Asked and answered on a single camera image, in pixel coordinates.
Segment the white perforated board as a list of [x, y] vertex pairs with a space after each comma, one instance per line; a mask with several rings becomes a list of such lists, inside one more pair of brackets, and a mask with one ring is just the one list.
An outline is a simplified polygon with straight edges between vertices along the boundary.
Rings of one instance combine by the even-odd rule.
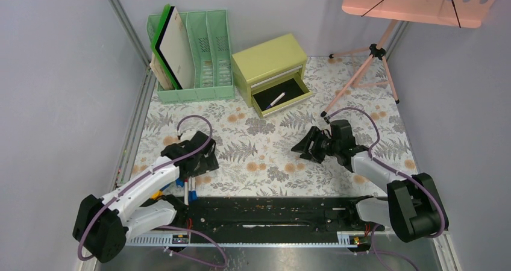
[[175, 7], [161, 45], [163, 55], [183, 89], [195, 86], [195, 65], [186, 24]]

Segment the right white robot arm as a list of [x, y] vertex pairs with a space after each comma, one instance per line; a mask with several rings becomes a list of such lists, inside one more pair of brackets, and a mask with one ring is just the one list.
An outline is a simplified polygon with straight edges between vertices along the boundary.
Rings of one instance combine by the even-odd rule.
[[346, 170], [385, 190], [385, 200], [363, 198], [346, 212], [351, 229], [360, 230], [373, 222], [392, 228], [401, 241], [410, 242], [441, 234], [449, 226], [433, 178], [427, 173], [406, 175], [378, 162], [368, 147], [357, 144], [347, 120], [331, 122], [329, 131], [311, 127], [291, 150], [315, 163], [334, 157]]

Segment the white blue marker pen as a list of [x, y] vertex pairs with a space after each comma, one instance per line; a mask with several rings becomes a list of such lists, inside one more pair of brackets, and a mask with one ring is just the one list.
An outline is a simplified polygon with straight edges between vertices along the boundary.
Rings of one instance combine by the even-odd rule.
[[286, 95], [285, 92], [280, 93], [272, 102], [270, 102], [267, 105], [266, 110], [274, 107], [280, 100], [282, 100], [285, 97], [285, 95]]

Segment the green clip file folder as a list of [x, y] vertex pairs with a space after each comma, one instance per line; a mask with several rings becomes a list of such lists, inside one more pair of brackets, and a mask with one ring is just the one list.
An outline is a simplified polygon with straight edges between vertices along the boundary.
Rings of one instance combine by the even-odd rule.
[[170, 67], [169, 63], [167, 62], [165, 56], [163, 55], [161, 45], [163, 43], [163, 38], [166, 33], [171, 14], [173, 13], [174, 6], [171, 6], [170, 4], [166, 4], [163, 7], [163, 11], [160, 15], [160, 19], [158, 21], [158, 24], [154, 31], [154, 37], [151, 41], [151, 49], [153, 53], [155, 54], [155, 57], [157, 58], [158, 62], [161, 64], [164, 73], [168, 76], [171, 85], [174, 87], [175, 90], [182, 90], [182, 86], [180, 82], [176, 79], [172, 68]]

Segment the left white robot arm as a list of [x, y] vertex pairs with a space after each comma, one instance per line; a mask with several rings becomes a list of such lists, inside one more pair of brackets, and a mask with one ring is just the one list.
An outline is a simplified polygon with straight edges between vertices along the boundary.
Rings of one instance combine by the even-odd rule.
[[187, 187], [190, 178], [218, 169], [215, 148], [212, 138], [197, 131], [189, 140], [166, 146], [155, 162], [123, 186], [100, 198], [85, 197], [72, 230], [79, 258], [87, 260], [83, 255], [87, 249], [91, 257], [106, 263], [132, 238], [161, 226], [190, 226], [190, 198], [165, 196], [163, 190], [175, 181]]

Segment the yellow-green drawer cabinet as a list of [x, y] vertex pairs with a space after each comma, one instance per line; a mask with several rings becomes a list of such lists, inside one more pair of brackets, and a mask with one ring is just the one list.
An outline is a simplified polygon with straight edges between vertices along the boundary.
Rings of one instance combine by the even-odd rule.
[[[231, 64], [234, 85], [260, 118], [313, 96], [304, 83], [307, 55], [291, 33], [233, 54]], [[266, 110], [282, 92], [285, 97]]]

